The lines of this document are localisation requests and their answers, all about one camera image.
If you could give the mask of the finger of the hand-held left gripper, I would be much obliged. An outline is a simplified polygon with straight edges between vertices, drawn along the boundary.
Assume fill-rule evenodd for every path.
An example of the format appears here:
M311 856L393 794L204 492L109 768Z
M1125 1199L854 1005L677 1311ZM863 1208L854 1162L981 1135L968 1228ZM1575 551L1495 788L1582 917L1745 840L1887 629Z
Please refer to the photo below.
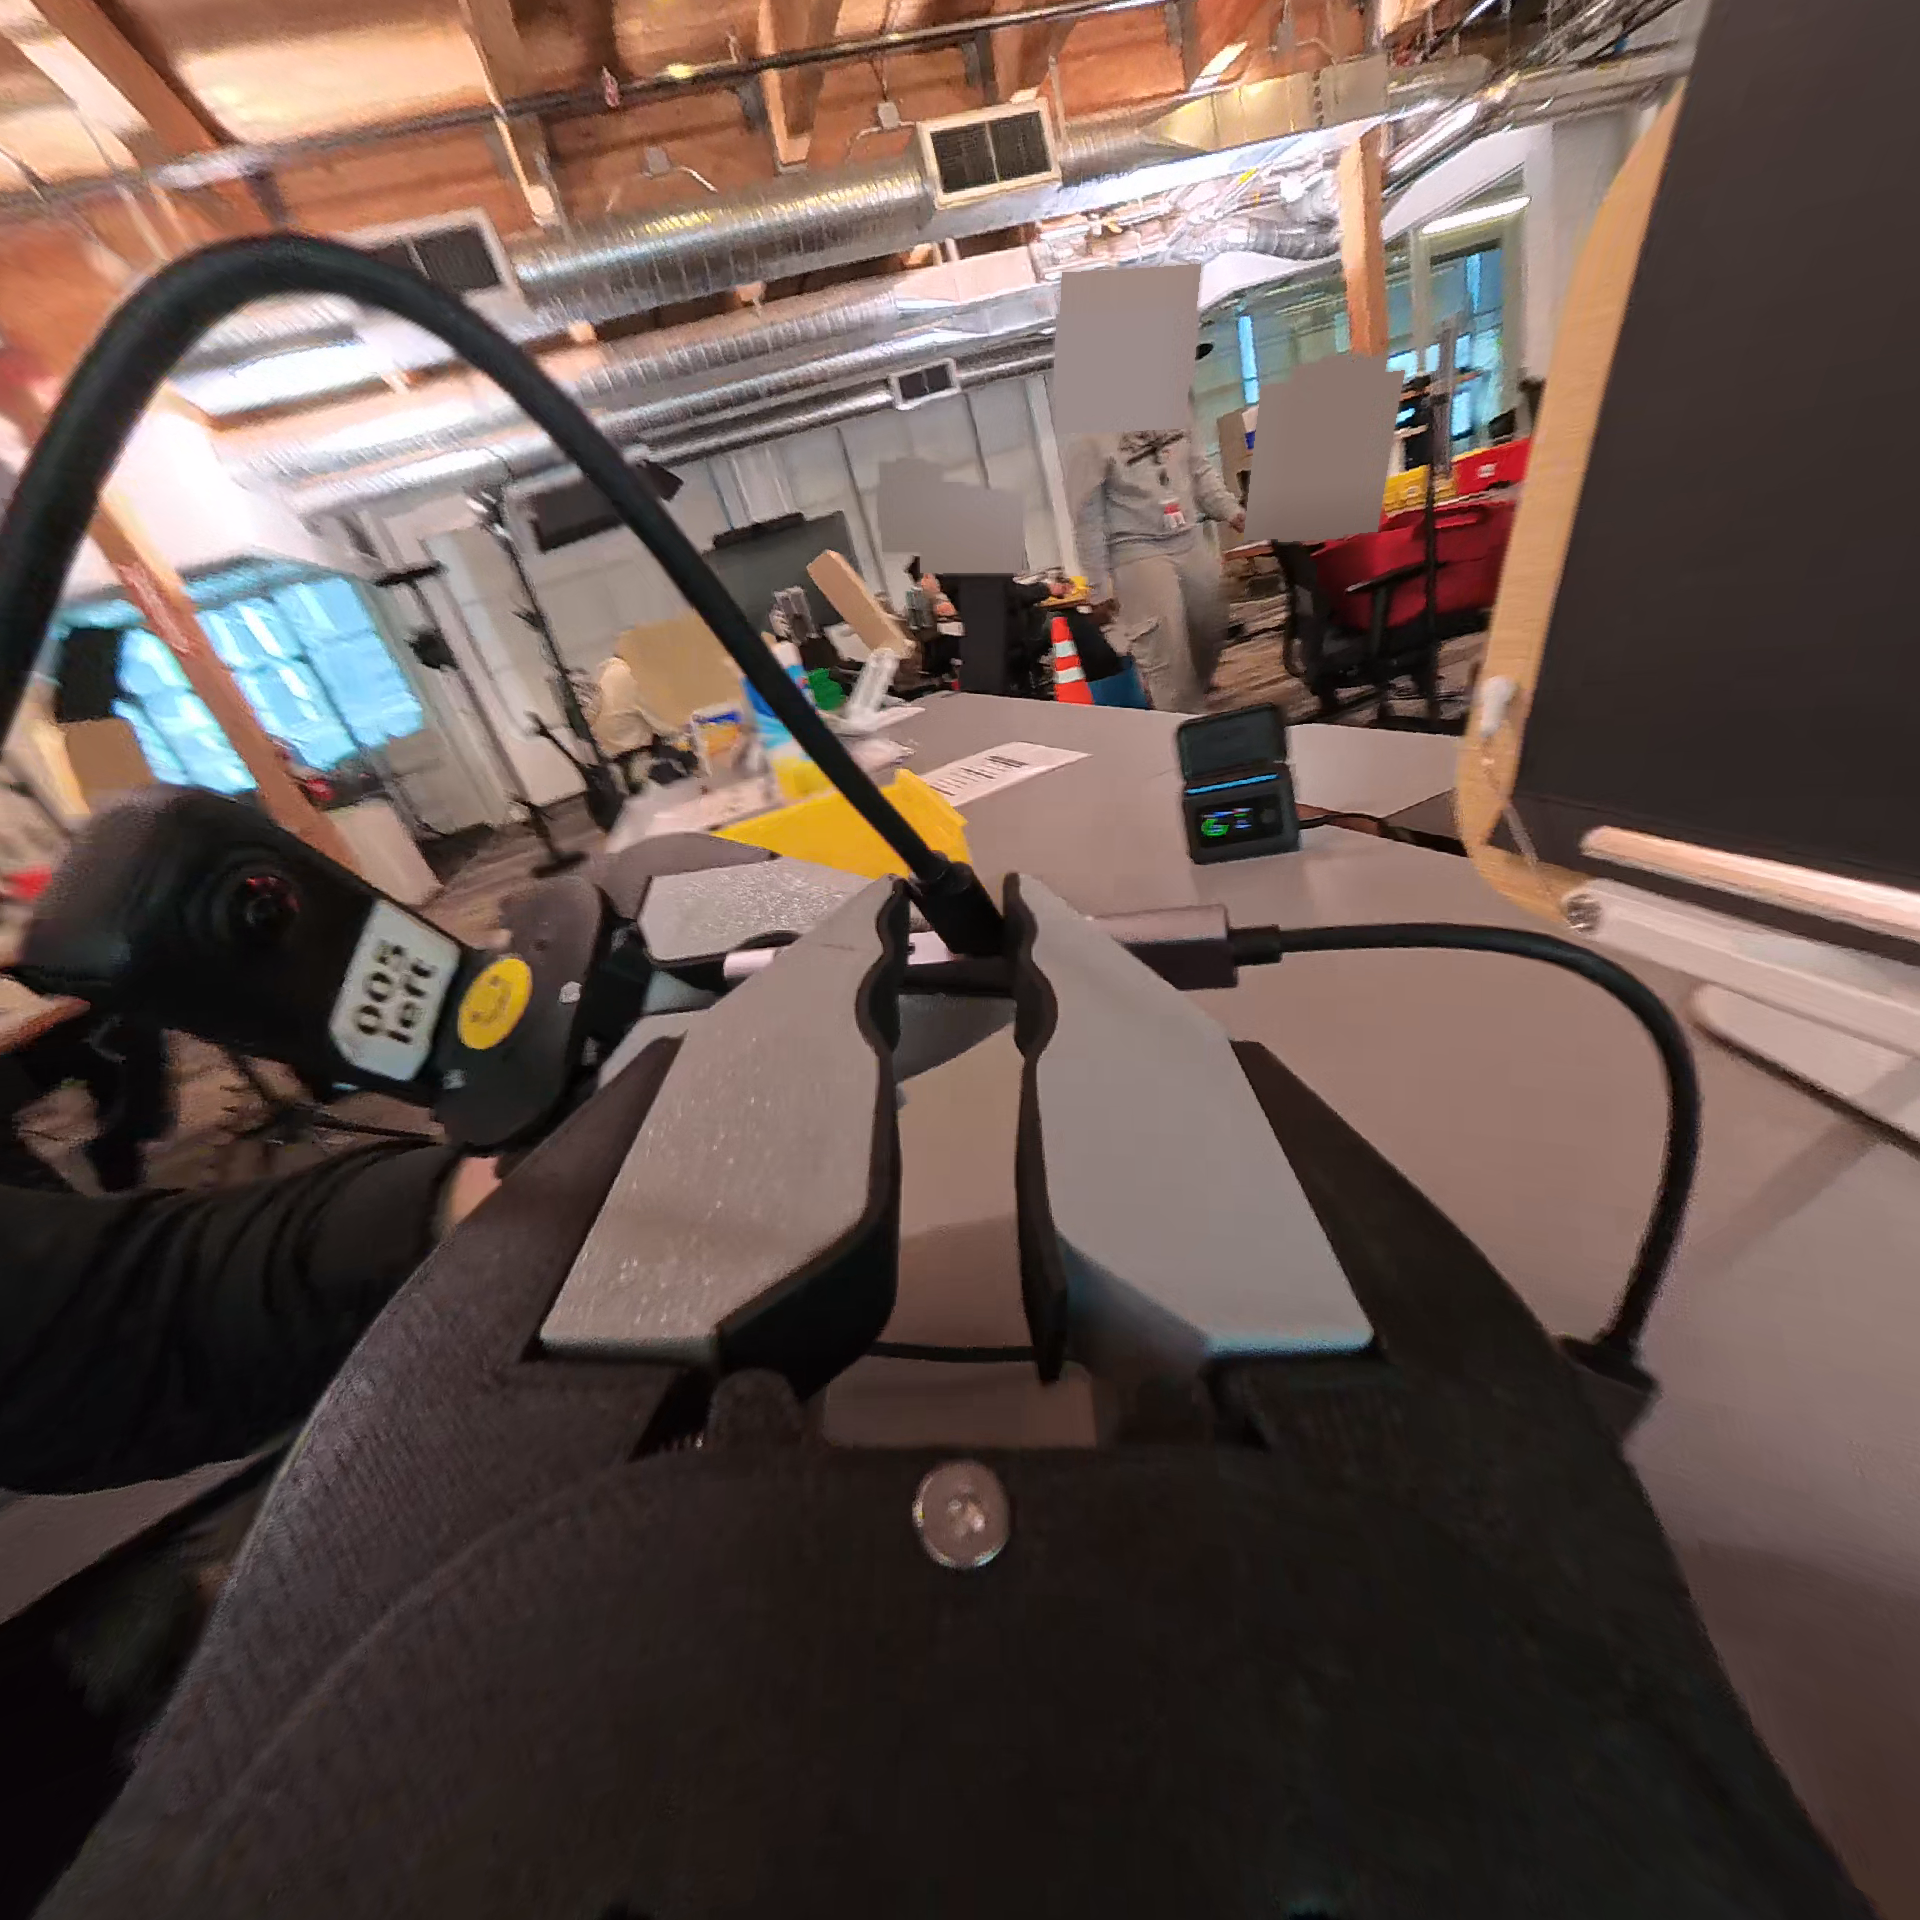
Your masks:
M865 891L862 875L816 863L764 859L648 877L640 943L657 965L694 965L777 936L803 938Z

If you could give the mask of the dark wall board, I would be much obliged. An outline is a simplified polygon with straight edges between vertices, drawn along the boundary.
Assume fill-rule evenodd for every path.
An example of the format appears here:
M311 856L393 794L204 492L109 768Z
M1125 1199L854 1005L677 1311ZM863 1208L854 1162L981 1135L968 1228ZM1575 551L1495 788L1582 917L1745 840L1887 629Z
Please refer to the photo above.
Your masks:
M703 557L739 610L767 633L775 600L788 589L804 592L806 613L816 627L825 629L841 617L808 576L808 564L822 554L852 563L854 541L844 512L821 516L790 512L756 521L719 535Z

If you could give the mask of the grey USB hub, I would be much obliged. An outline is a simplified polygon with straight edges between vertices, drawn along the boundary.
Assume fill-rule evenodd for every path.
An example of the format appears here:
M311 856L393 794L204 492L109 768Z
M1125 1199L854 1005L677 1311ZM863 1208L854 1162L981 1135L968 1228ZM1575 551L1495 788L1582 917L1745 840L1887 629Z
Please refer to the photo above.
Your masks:
M1158 907L1127 917L1091 917L1087 924L1184 993L1229 991L1238 977L1235 929L1220 906ZM713 991L767 970L799 936L777 932L735 946L715 961ZM1009 991L1009 965L963 957L932 930L911 930L905 946L905 988L951 996L995 996Z

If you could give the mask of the white paper sheet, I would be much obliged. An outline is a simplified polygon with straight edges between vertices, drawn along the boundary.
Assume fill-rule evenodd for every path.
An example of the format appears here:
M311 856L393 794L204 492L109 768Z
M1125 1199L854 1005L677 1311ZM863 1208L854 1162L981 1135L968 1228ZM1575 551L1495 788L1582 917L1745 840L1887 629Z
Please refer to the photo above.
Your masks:
M1086 752L1053 748L1048 743L1003 740L987 749L948 759L937 768L916 770L916 780L948 807L967 809L1086 759Z

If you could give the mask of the silver air duct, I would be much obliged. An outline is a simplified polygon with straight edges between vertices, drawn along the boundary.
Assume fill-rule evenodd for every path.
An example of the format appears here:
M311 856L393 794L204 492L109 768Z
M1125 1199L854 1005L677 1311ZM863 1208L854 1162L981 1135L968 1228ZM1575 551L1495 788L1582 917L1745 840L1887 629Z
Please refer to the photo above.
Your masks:
M561 241L509 244L517 292L559 320L607 320L715 298L919 244L1041 224L1076 210L1201 185L1264 163L1321 161L1335 130L1255 130L1243 93L1215 93L1155 117L1120 117L1055 130L1063 184L939 210L911 146L782 177L731 194L607 216Z

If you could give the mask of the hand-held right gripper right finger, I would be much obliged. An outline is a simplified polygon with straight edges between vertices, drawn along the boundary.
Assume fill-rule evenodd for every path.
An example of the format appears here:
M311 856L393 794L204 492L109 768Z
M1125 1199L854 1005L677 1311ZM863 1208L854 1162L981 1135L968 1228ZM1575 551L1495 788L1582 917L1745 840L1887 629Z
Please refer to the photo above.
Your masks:
M1229 1033L1014 875L1014 1223L1038 1373L1196 1380L1366 1353L1360 1306Z

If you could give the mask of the yellow plastic bin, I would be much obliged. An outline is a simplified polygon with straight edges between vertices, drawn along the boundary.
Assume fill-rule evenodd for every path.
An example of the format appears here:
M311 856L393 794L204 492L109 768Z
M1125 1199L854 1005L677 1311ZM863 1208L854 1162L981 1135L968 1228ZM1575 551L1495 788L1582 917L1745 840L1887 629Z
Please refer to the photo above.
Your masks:
M972 863L965 816L932 784L901 768L879 794L929 850ZM727 825L715 836L863 881L909 877L901 856L833 792Z

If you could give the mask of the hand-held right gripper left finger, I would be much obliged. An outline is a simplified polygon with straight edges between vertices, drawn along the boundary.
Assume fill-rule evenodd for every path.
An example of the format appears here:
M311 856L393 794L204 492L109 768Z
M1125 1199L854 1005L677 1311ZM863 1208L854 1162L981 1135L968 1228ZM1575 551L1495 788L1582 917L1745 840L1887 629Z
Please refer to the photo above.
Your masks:
M909 901L873 881L670 1049L542 1353L798 1396L884 1331L899 1284L899 994Z

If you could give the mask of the tan cardboard panel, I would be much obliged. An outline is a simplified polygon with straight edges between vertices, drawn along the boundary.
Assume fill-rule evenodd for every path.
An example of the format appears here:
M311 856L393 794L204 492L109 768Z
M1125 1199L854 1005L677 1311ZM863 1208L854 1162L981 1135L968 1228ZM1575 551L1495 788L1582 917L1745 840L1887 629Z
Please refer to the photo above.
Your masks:
M916 642L903 621L875 597L845 555L822 551L806 564L806 579L868 653L889 651L901 661L916 657Z
M696 713L744 701L735 664L696 615L623 632L592 683L592 731L607 755L686 736Z

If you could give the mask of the dark battery charging case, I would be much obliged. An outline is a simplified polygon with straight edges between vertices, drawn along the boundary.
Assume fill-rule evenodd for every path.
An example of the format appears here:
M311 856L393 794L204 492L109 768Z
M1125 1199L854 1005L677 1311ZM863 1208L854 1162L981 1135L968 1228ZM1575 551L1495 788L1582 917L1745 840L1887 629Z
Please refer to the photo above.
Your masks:
M1248 704L1189 719L1172 745L1196 867L1297 853L1303 825L1279 707Z

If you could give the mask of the black studio light stand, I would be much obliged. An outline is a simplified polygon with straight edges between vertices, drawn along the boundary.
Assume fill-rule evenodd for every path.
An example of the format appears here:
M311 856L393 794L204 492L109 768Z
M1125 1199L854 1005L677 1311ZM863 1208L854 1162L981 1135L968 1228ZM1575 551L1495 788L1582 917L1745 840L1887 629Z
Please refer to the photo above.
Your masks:
M527 712L527 730L561 757L582 781L587 821L611 836L625 803L652 780L662 743L657 725L640 704L638 683L622 657L585 673L569 664L553 620L540 597L524 541L515 532L515 506L508 489L473 488L463 496L473 521L489 535L515 580L511 613L533 635L544 687L557 728ZM536 554L613 532L617 516L590 482L550 488L524 501L524 532Z

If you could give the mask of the wood-rimmed black monitor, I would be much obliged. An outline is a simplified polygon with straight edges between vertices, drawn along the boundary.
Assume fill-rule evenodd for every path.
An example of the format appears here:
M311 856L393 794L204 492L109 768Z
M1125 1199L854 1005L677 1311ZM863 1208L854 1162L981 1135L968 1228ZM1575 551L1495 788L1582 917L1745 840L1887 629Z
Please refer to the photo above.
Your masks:
M1915 965L1918 7L1709 4L1564 298L1455 821Z

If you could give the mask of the cleaning wipes canister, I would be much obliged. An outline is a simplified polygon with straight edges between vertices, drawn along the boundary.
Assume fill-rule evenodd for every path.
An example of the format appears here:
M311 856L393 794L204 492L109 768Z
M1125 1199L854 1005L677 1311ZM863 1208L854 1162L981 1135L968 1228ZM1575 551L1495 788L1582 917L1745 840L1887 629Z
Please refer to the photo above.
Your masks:
M744 696L694 707L686 738L699 767L703 792L747 809L780 803L777 777L767 768L758 713Z

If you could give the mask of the red basket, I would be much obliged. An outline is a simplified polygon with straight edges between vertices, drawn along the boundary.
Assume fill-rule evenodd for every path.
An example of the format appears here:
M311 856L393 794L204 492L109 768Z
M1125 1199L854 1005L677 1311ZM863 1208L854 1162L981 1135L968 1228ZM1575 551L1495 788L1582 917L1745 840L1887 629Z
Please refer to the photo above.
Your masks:
M1307 548L1311 602L1336 633L1453 629L1495 610L1517 501L1452 499L1389 516L1371 535Z

